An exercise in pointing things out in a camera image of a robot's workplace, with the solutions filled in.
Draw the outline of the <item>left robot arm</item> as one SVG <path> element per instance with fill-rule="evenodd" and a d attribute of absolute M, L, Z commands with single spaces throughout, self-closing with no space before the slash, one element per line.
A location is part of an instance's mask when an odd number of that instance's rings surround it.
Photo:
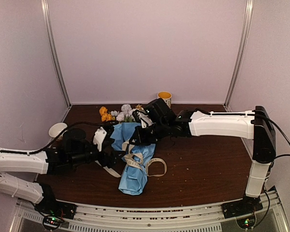
<path fill-rule="evenodd" d="M 84 130 L 57 123 L 49 130 L 52 143 L 59 141 L 56 147 L 47 145 L 35 151 L 0 147 L 0 192 L 41 206 L 50 215 L 56 214 L 60 205 L 49 185 L 30 183 L 10 173 L 55 175 L 92 162 L 111 169 L 125 155 L 112 148 L 113 132 L 113 126 L 100 126 L 90 142 Z"/>

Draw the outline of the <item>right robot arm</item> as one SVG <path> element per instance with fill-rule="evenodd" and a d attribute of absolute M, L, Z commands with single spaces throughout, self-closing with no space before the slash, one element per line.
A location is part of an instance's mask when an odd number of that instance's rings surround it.
<path fill-rule="evenodd" d="M 226 136 L 252 140 L 252 164 L 238 209 L 246 214 L 257 205 L 256 199 L 276 158 L 276 131 L 264 107 L 256 106 L 254 110 L 243 112 L 209 112 L 196 108 L 175 114 L 158 98 L 142 110 L 133 110 L 131 115 L 140 124 L 129 140 L 133 145 L 154 144 L 167 136 Z"/>

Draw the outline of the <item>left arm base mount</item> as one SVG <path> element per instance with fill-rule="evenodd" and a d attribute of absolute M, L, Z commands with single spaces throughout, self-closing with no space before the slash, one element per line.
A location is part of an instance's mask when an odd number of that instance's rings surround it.
<path fill-rule="evenodd" d="M 74 219 L 77 205 L 66 203 L 54 199 L 42 199 L 42 201 L 34 206 L 35 210 L 44 215 L 52 215 L 58 218 Z"/>

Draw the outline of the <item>blue fake flower stems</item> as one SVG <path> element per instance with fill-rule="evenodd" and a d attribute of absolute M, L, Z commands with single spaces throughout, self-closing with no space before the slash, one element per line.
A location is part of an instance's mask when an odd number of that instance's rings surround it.
<path fill-rule="evenodd" d="M 124 104 L 121 106 L 121 111 L 111 111 L 110 114 L 113 120 L 118 122 L 134 122 L 135 119 L 132 116 L 133 109 L 130 104 Z"/>

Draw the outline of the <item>orange fake flower stem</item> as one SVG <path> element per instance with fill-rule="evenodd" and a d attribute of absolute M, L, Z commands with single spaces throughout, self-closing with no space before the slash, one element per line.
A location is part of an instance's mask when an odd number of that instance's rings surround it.
<path fill-rule="evenodd" d="M 108 109 L 106 107 L 104 107 L 104 106 L 102 106 L 99 109 L 99 113 L 100 113 L 102 122 L 111 121 L 111 120 L 115 119 L 115 117 L 112 116 L 111 113 L 108 111 Z"/>

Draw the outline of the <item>cream ribbon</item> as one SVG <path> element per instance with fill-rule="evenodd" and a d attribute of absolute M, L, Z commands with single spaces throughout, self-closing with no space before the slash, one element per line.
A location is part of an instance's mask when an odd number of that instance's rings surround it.
<path fill-rule="evenodd" d="M 122 148 L 124 151 L 127 151 L 127 154 L 124 156 L 124 160 L 126 161 L 126 166 L 130 166 L 130 167 L 137 168 L 140 170 L 142 170 L 142 167 L 144 167 L 146 175 L 148 177 L 161 177 L 167 173 L 167 164 L 163 159 L 152 158 L 148 161 L 147 164 L 145 164 L 142 153 L 132 153 L 132 149 L 134 148 L 134 145 L 130 145 L 128 141 L 125 141 L 122 144 Z M 160 162 L 163 164 L 163 167 L 164 167 L 163 174 L 149 174 L 149 167 L 154 162 Z"/>

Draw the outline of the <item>blue wrapping paper sheet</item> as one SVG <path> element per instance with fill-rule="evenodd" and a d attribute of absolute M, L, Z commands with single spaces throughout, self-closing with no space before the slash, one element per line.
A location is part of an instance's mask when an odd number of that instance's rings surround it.
<path fill-rule="evenodd" d="M 115 125 L 114 132 L 111 135 L 111 138 L 115 140 L 112 144 L 112 148 L 116 151 L 122 150 L 123 143 L 132 137 L 135 127 L 139 125 L 139 123 L 121 123 Z M 132 148 L 132 153 L 141 153 L 144 161 L 141 165 L 141 169 L 129 165 L 124 168 L 118 187 L 121 192 L 132 196 L 142 194 L 147 183 L 145 165 L 153 158 L 155 148 L 155 144 L 150 144 L 147 146 L 136 145 Z"/>

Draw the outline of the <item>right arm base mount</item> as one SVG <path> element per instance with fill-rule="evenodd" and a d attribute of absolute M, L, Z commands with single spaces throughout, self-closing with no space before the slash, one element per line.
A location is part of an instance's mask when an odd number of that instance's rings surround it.
<path fill-rule="evenodd" d="M 260 197 L 252 198 L 244 196 L 240 200 L 223 203 L 221 208 L 224 218 L 227 219 L 247 214 L 253 214 L 256 211 L 262 210 L 263 205 L 261 203 Z"/>

